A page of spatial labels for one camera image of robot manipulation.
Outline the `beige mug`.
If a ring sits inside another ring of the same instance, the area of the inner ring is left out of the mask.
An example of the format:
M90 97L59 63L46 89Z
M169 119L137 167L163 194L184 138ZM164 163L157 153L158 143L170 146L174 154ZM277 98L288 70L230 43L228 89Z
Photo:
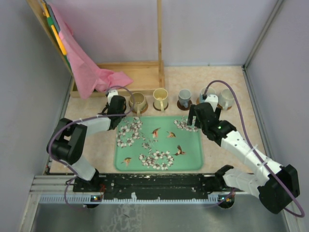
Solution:
M132 96L130 96L128 100L128 104L129 104L129 107L132 108L133 110L135 105L139 105L139 104L145 105L145 104L148 104L148 102L144 94L140 92L135 92L132 94Z

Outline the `white grey mug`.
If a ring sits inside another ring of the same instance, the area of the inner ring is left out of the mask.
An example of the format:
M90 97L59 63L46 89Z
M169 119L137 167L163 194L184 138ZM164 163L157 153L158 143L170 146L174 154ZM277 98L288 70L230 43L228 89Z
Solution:
M234 96L229 89L224 89L218 96L218 104L222 107L227 108L229 106L233 106L235 103Z

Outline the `light blue mug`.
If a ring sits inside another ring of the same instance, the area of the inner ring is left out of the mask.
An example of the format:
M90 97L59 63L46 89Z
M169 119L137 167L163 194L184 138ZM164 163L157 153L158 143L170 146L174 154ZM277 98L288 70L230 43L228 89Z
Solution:
M216 95L216 91L212 87L204 87L201 89L197 103L203 103L209 95Z

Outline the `dark brown wooden coaster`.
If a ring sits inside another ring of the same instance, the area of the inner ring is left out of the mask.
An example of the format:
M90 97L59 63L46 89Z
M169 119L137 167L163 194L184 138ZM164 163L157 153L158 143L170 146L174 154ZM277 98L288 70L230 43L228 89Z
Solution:
M182 110L182 111L188 111L188 110L190 110L190 106L192 105L192 101L191 100L189 100L189 102L188 102L188 107L187 108L185 108L184 106L182 106L181 104L180 104L180 101L177 101L177 107L180 109L180 110Z

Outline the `small blue-grey cup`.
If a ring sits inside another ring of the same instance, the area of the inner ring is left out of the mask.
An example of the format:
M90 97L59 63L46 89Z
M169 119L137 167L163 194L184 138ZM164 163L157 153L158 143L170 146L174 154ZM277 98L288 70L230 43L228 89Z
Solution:
M182 89L180 90L179 94L178 94L178 98L179 98L179 103L182 107L184 108L188 108L189 106L189 101L191 99L191 91L188 89Z

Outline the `dark reddish wooden coaster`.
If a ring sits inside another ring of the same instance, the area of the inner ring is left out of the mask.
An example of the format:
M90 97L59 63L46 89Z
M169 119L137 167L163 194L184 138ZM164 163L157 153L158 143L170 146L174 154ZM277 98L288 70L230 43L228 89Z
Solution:
M164 110L163 110L163 111L167 110L168 106L169 106L169 104L167 104L167 105L166 105L166 107L164 108ZM155 104L154 104L154 103L153 103L153 107L154 107L154 109L155 109L155 110L160 111L160 112L163 112L161 109L156 108L156 106L155 106Z

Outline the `yellow mug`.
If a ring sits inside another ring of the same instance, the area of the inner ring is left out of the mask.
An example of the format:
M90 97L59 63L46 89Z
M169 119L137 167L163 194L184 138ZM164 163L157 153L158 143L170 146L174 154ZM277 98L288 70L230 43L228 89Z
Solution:
M168 104L168 92L164 88L158 88L153 92L153 98L156 108L161 109L162 111Z

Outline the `light brown wooden coaster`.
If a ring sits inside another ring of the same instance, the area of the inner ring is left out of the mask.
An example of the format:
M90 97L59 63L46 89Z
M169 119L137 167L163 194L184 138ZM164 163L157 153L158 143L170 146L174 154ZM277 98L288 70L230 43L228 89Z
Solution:
M227 111L230 110L232 108L232 106L229 106L227 108L222 107L220 104L217 104L217 108L220 108L221 110Z

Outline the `woven rattan coaster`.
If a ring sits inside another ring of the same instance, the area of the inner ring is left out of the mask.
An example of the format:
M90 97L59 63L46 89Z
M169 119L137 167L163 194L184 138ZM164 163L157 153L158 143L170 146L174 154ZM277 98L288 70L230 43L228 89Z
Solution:
M134 106L134 109L132 110L132 112L134 114L137 114L137 115L141 115L143 113L145 113L148 109L148 104L145 104L145 105L135 105Z

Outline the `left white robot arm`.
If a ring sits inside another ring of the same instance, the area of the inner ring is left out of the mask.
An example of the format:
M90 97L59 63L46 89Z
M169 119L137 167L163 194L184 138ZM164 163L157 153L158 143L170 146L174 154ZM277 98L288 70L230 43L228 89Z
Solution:
M46 147L50 157L84 180L83 186L91 192L99 189L100 179L97 169L83 156L85 139L95 133L114 130L126 116L126 99L116 89L108 91L107 100L103 111L94 117L76 121L60 119Z

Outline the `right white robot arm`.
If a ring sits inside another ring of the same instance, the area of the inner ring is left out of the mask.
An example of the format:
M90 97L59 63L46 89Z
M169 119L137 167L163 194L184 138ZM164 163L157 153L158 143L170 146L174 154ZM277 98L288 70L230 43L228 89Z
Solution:
M235 126L219 119L221 109L214 107L211 97L190 106L187 124L201 129L210 141L231 152L253 172L225 165L215 173L216 187L221 191L245 191L258 198L268 211L278 214L300 194L297 170L292 165L282 166L250 146Z

